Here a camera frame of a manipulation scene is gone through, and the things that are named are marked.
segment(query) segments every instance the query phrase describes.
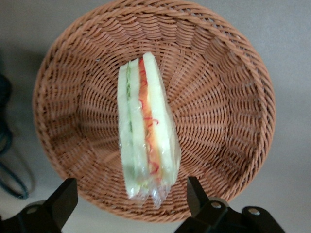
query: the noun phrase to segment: blue cable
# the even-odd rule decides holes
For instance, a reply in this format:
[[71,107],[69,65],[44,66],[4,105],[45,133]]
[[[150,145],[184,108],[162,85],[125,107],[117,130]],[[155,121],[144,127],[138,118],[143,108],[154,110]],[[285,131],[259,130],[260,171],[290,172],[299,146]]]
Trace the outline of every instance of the blue cable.
[[[0,75],[0,109],[3,109],[6,103],[8,102],[10,93],[11,93],[11,84],[3,75]],[[12,132],[7,127],[5,121],[3,119],[0,119],[0,142],[5,143],[2,150],[0,151],[0,157],[3,156],[9,150],[9,148],[12,145],[12,139],[13,139]],[[1,178],[0,178],[0,187],[2,187],[7,193],[11,194],[16,198],[23,200],[27,199],[28,189],[24,184],[24,182],[2,162],[0,162],[0,169],[6,172],[10,176],[10,178],[18,184],[22,192],[19,193],[13,190]]]

